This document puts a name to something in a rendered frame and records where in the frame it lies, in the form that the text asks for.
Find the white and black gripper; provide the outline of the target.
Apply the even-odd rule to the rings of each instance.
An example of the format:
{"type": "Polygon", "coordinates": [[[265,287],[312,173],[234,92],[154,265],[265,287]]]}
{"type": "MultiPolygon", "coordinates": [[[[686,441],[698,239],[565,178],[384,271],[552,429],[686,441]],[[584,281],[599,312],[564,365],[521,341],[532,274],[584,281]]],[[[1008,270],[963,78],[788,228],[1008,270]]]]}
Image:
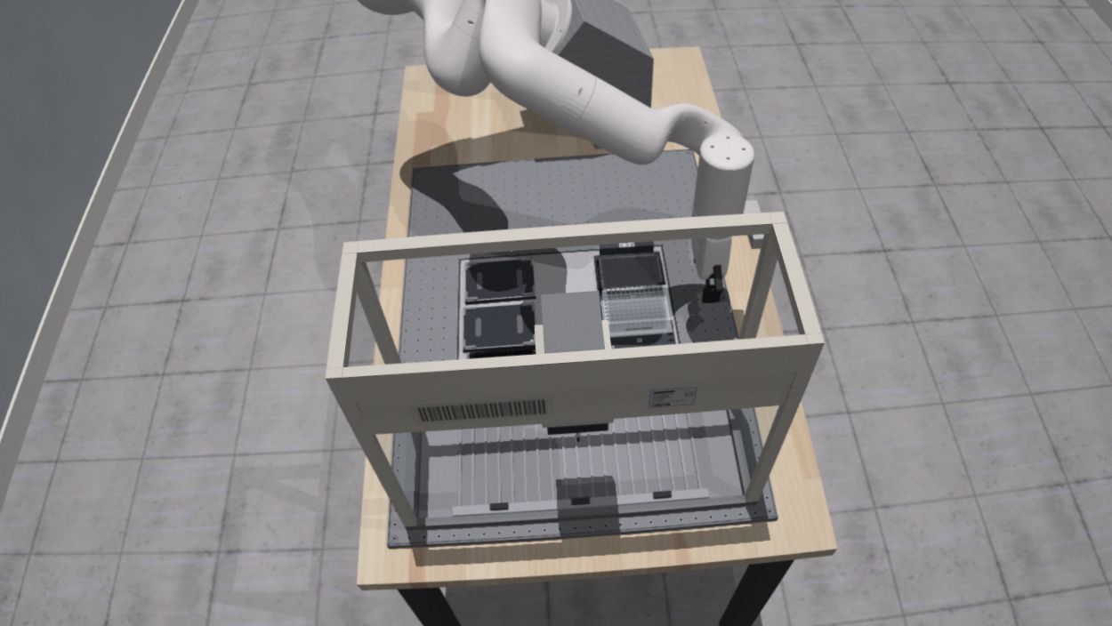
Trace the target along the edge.
{"type": "Polygon", "coordinates": [[[691,252],[699,279],[705,280],[702,302],[718,302],[722,294],[722,279],[729,267],[731,237],[691,239],[691,252]],[[713,285],[709,285],[713,278],[713,285]],[[709,290],[711,288],[711,290],[709,290]]]}

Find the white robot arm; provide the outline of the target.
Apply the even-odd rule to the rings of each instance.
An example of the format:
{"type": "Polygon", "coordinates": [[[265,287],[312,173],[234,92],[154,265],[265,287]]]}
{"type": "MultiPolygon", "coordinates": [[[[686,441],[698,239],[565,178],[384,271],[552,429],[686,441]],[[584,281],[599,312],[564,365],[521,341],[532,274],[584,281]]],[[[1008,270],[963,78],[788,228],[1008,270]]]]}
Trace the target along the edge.
{"type": "Polygon", "coordinates": [[[699,155],[691,217],[761,213],[757,200],[746,201],[753,147],[733,125],[696,105],[651,109],[555,54],[570,23],[570,0],[358,3],[381,14],[420,17],[424,61],[445,92],[476,96],[492,83],[628,163],[654,163],[667,142],[682,145],[699,155]]]}

